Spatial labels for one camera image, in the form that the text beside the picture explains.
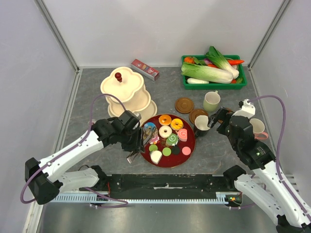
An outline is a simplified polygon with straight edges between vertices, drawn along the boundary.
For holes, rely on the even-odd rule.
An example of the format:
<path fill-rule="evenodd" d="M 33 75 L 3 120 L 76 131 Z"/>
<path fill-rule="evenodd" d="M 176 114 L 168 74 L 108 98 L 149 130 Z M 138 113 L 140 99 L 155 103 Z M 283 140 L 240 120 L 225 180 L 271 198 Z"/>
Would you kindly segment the pink swirl roll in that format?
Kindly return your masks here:
<path fill-rule="evenodd" d="M 160 140 L 159 136 L 156 135 L 153 138 L 151 138 L 151 140 L 149 141 L 149 144 L 151 144 L 151 145 L 152 144 L 157 144 L 159 140 Z"/>
<path fill-rule="evenodd" d="M 182 142 L 186 142 L 188 139 L 188 131 L 187 129 L 180 129 L 177 133 L 178 139 Z"/>

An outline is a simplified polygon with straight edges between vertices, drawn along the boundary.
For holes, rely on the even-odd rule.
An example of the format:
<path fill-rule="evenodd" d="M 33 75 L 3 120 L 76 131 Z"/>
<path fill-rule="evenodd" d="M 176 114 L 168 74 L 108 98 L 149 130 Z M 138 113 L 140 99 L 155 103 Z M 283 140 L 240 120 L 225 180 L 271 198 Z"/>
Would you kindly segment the green cookie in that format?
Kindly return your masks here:
<path fill-rule="evenodd" d="M 164 156 L 170 156 L 171 153 L 172 153 L 172 151 L 171 151 L 171 149 L 168 148 L 168 147 L 165 147 L 165 148 L 162 150 L 162 154 L 163 154 Z"/>
<path fill-rule="evenodd" d="M 152 144 L 149 146 L 149 152 L 153 152 L 153 151 L 156 151 L 158 150 L 158 147 L 156 144 Z"/>

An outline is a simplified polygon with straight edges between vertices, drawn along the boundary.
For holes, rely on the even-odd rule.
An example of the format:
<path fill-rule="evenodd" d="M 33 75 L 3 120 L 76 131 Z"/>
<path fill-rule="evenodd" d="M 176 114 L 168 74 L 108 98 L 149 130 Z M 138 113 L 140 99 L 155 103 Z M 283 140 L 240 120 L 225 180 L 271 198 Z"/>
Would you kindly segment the white cake slice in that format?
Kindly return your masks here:
<path fill-rule="evenodd" d="M 150 158 L 151 158 L 151 161 L 157 165 L 162 158 L 162 152 L 159 150 L 154 150 L 150 153 Z"/>

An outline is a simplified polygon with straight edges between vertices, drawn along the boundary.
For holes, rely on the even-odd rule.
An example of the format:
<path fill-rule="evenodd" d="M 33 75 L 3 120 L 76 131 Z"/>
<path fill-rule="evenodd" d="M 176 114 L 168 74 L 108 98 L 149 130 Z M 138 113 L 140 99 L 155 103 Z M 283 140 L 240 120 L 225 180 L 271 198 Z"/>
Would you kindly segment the pink cookie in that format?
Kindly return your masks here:
<path fill-rule="evenodd" d="M 190 147 L 183 147 L 182 153 L 186 156 L 190 155 L 191 154 L 191 148 Z"/>

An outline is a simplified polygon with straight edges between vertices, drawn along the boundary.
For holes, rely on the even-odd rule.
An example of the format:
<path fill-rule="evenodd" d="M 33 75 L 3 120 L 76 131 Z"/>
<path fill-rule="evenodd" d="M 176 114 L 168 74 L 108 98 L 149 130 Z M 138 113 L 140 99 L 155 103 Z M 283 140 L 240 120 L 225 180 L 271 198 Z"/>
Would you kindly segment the green swirl roll cake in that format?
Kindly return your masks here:
<path fill-rule="evenodd" d="M 178 136 L 174 133 L 170 134 L 166 139 L 166 144 L 169 146 L 176 146 L 178 144 Z"/>

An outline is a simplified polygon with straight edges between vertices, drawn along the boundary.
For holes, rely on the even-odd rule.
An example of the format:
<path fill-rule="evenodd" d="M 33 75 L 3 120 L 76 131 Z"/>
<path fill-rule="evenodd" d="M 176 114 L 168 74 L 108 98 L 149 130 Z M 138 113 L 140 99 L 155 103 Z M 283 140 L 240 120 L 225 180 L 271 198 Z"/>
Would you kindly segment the metal tongs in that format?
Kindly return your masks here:
<path fill-rule="evenodd" d="M 131 152 L 127 157 L 127 161 L 129 164 L 131 164 L 134 159 L 141 153 L 145 152 L 145 146 L 149 143 L 149 141 L 151 140 L 151 138 L 153 138 L 154 136 L 156 136 L 156 131 L 157 128 L 153 128 L 152 130 L 145 130 L 143 128 L 143 135 L 142 135 L 142 139 L 143 139 L 143 146 L 142 149 L 139 152 Z"/>

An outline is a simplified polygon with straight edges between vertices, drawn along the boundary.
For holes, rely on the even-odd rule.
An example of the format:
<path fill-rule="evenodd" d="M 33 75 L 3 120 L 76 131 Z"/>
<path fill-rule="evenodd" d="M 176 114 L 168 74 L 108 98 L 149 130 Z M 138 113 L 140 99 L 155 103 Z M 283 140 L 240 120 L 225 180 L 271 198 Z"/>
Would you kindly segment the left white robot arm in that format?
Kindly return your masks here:
<path fill-rule="evenodd" d="M 119 117 L 100 119 L 92 124 L 77 140 L 41 160 L 29 159 L 25 163 L 25 181 L 35 201 L 42 205 L 58 194 L 79 188 L 101 191 L 107 185 L 107 175 L 99 166 L 68 172 L 87 156 L 107 146 L 120 143 L 124 151 L 143 152 L 141 115 L 124 111 Z"/>

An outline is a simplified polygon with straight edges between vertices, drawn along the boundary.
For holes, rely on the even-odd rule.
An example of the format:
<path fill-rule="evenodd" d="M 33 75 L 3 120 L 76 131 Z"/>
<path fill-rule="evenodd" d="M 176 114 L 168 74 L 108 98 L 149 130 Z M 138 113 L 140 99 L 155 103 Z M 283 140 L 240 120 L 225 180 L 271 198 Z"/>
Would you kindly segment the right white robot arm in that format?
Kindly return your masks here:
<path fill-rule="evenodd" d="M 237 189 L 248 196 L 273 221 L 277 232 L 309 233 L 311 208 L 283 175 L 269 147 L 255 139 L 250 124 L 255 112 L 252 104 L 236 112 L 221 107 L 208 118 L 210 128 L 221 121 L 217 132 L 228 138 L 240 161 L 267 186 L 263 189 L 240 166 L 233 166 L 224 172 L 223 187 L 228 191 Z"/>

